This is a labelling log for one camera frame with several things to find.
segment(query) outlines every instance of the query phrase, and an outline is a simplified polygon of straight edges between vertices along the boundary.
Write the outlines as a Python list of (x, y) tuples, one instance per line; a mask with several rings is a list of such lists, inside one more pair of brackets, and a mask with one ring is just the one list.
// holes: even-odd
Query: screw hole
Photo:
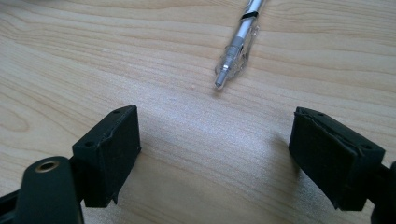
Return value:
[(373, 149), (371, 146), (369, 145), (361, 145), (362, 147), (366, 148), (366, 149)]
[(35, 168), (38, 173), (46, 173), (48, 171), (54, 170), (59, 166), (58, 161), (46, 161)]
[(86, 146), (86, 147), (91, 147), (91, 146), (93, 146), (95, 143), (94, 142), (86, 142), (84, 145)]

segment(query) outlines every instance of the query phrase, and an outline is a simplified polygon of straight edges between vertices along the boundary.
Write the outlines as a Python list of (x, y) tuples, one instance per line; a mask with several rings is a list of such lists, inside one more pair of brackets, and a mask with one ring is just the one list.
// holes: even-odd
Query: black mechanical part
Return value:
[(381, 164), (385, 150), (329, 116), (297, 107), (289, 150), (334, 208), (361, 211), (375, 204), (373, 223), (396, 223), (396, 162)]
[(87, 207), (117, 203), (140, 150), (136, 106), (112, 111), (73, 145), (70, 160), (47, 158), (26, 169), (21, 189), (0, 198), (0, 224), (83, 223), (81, 200)]

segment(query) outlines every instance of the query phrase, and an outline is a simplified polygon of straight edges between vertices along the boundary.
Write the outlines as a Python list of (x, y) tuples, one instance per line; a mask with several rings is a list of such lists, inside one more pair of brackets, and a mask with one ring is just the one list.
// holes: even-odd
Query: table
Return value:
[(0, 0), (0, 195), (137, 105), (142, 153), (86, 223), (369, 223), (372, 203), (335, 211), (288, 143), (304, 106), (396, 161), (396, 1), (269, 1), (247, 70), (215, 91), (245, 4)]

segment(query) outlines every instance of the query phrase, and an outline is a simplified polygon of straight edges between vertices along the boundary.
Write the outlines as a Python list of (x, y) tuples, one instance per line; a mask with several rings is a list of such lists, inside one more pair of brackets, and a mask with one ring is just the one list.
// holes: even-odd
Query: pen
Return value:
[(266, 0), (250, 0), (247, 4), (233, 40), (226, 47), (220, 62), (216, 66), (216, 89), (221, 90), (227, 79), (238, 75), (247, 65), (251, 44), (259, 30), (257, 18), (259, 17), (260, 8), (265, 2)]

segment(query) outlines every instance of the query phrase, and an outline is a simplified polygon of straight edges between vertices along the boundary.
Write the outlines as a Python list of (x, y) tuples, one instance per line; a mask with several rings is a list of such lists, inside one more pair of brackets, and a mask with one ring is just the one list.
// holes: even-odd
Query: wooden surface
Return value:
[(137, 105), (142, 153), (86, 223), (369, 223), (373, 205), (335, 211), (288, 142), (305, 106), (396, 161), (396, 1), (269, 1), (246, 72), (216, 92), (245, 3), (0, 0), (0, 194)]

